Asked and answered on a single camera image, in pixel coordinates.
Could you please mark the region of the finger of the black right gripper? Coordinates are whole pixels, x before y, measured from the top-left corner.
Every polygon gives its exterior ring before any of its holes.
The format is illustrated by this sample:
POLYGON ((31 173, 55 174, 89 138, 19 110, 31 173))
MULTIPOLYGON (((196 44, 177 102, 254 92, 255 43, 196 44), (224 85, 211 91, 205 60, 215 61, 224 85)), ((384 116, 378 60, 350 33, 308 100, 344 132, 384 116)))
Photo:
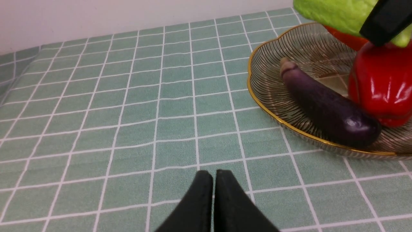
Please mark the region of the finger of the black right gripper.
POLYGON ((374 46, 406 47, 411 38, 410 0, 378 0, 359 33, 374 46))

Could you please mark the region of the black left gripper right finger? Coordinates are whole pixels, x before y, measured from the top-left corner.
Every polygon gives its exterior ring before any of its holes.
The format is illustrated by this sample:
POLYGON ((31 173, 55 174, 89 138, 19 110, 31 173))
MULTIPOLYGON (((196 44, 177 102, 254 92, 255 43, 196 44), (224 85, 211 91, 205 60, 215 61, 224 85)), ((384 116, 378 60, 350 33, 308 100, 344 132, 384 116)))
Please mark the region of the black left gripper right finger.
POLYGON ((217 170, 215 177, 215 232, 279 231, 253 204, 230 170, 217 170))

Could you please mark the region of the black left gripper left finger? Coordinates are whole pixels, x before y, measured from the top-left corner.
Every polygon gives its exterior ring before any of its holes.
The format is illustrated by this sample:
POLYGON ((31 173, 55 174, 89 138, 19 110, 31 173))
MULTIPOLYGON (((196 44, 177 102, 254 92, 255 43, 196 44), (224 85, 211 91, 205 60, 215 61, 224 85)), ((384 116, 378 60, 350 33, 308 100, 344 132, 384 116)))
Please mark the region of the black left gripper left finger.
POLYGON ((197 171, 184 197, 156 232, 210 232, 212 191, 212 175, 197 171))

